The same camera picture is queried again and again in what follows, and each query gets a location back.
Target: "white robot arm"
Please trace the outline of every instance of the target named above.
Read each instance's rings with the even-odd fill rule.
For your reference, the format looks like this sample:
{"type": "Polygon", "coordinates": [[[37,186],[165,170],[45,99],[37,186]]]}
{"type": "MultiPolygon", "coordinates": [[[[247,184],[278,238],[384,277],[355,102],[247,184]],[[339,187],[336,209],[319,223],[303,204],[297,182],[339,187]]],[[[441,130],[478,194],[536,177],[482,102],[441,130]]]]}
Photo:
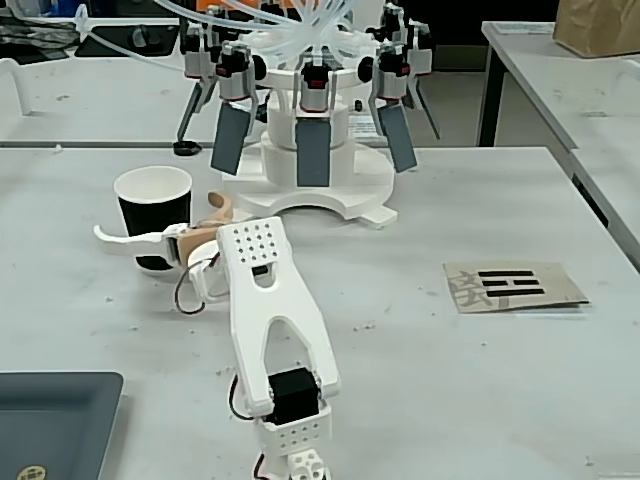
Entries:
{"type": "Polygon", "coordinates": [[[205,303],[225,290],[224,279],[228,284],[239,383],[268,473],[293,480],[328,477],[316,447],[331,436],[327,399],[340,391],[340,376],[322,313],[293,263],[282,221],[221,227],[218,241],[202,245],[189,263],[205,303]],[[206,258],[217,261],[212,266],[206,258]],[[267,372],[264,355],[274,320],[286,322],[305,345],[311,370],[267,372]]]}

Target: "wire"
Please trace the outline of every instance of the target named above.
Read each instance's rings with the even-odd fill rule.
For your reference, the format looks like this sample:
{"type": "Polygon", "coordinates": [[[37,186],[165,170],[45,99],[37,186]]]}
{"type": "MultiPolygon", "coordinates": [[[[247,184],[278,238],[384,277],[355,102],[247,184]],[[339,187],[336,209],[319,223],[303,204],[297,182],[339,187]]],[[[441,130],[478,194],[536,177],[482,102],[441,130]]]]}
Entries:
{"type": "MultiPolygon", "coordinates": [[[[243,415],[241,413],[238,413],[238,411],[236,410],[236,407],[233,405],[233,397],[236,394],[236,388],[238,387],[238,375],[235,375],[233,377],[233,380],[231,381],[231,387],[229,387],[229,410],[231,410],[231,413],[233,413],[233,416],[236,417],[239,420],[242,420],[244,422],[251,422],[253,420],[255,420],[253,417],[249,417],[247,415],[243,415]]],[[[258,470],[260,469],[260,465],[262,465],[262,462],[260,462],[260,464],[257,464],[257,468],[258,470]]]]}
{"type": "Polygon", "coordinates": [[[264,453],[261,453],[260,456],[258,457],[258,460],[256,460],[255,466],[253,467],[253,478],[255,480],[271,480],[269,477],[260,475],[260,468],[262,467],[263,463],[264,463],[264,453]]]}
{"type": "Polygon", "coordinates": [[[182,272],[182,275],[180,276],[180,280],[178,280],[178,283],[176,284],[176,289],[173,292],[173,302],[176,305],[176,309],[180,313],[182,313],[183,315],[192,316],[192,315],[198,315],[199,313],[204,312],[204,309],[206,308],[206,305],[204,302],[202,302],[202,304],[195,310],[185,310],[184,308],[182,308],[182,305],[180,304],[180,289],[182,288],[182,285],[186,281],[187,277],[189,276],[189,273],[191,273],[191,270],[202,265],[205,262],[211,262],[209,263],[209,267],[213,267],[219,258],[220,258],[220,252],[216,253],[212,258],[204,258],[192,265],[189,265],[189,268],[187,268],[184,272],[182,272]]]}

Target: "paper cup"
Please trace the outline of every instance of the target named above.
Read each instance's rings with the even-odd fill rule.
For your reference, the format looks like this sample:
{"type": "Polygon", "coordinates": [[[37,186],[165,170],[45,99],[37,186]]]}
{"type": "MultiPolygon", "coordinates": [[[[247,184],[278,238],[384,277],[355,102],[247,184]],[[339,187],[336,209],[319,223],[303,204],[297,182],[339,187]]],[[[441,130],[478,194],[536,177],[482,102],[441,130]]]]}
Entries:
{"type": "MultiPolygon", "coordinates": [[[[131,170],[118,177],[113,188],[130,237],[162,232],[169,225],[191,222],[193,180],[184,170],[153,166],[131,170]]],[[[173,267],[162,257],[136,257],[149,272],[167,272],[173,267]]]]}

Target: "white 3d-printed base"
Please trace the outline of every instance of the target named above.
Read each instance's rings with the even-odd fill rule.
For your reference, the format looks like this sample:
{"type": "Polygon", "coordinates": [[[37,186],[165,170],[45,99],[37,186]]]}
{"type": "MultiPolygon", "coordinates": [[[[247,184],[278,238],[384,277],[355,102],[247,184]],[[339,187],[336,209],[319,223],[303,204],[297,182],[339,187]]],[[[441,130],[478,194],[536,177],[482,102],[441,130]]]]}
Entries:
{"type": "Polygon", "coordinates": [[[358,219],[375,228],[384,228],[398,218],[397,212],[384,206],[393,192],[395,172],[378,150],[351,142],[335,149],[332,170],[336,176],[328,188],[300,188],[293,178],[283,178],[295,172],[296,153],[274,146],[266,135],[262,152],[258,148],[245,149],[238,175],[224,175],[225,191],[236,206],[236,222],[272,217],[294,207],[326,208],[345,220],[358,219]],[[270,178],[265,171],[267,162],[273,166],[269,169],[270,178]]]}

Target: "white table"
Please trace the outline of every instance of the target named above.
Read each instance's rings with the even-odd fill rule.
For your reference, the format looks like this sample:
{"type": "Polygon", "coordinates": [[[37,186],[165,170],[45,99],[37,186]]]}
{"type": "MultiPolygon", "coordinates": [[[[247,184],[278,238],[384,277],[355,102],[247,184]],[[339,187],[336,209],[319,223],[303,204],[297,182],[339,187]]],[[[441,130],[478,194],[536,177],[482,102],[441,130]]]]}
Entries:
{"type": "Polygon", "coordinates": [[[637,149],[575,150],[575,181],[591,197],[620,248],[640,267],[640,156],[637,149]]]}
{"type": "Polygon", "coordinates": [[[556,44],[551,34],[505,35],[501,25],[504,22],[482,26],[491,48],[479,146],[494,144],[505,71],[567,151],[639,143],[640,82],[617,77],[624,60],[640,56],[584,60],[556,44]]]}
{"type": "MultiPolygon", "coordinates": [[[[419,157],[419,171],[398,177],[389,206],[400,217],[386,230],[284,215],[343,376],[326,449],[335,478],[572,480],[590,478],[586,455],[636,453],[640,277],[555,160],[533,148],[419,157]],[[562,262],[593,305],[457,313],[443,262],[514,259],[562,262]]],[[[205,215],[219,182],[207,160],[3,150],[0,365],[124,373],[129,401],[103,480],[251,475],[252,427],[226,406],[226,307],[181,317],[171,284],[104,257],[92,239],[96,223],[121,231],[111,183],[139,166],[191,172],[195,216],[205,215]]],[[[287,335],[273,332],[271,365],[299,359],[287,335]]]]}
{"type": "MultiPolygon", "coordinates": [[[[175,24],[170,18],[96,19],[91,25],[175,24]]],[[[178,42],[156,60],[182,68],[178,42]]],[[[194,81],[128,58],[70,58],[22,67],[34,112],[22,116],[10,76],[0,77],[0,146],[170,147],[194,81]]],[[[211,146],[219,99],[194,115],[186,138],[211,146]]]]}

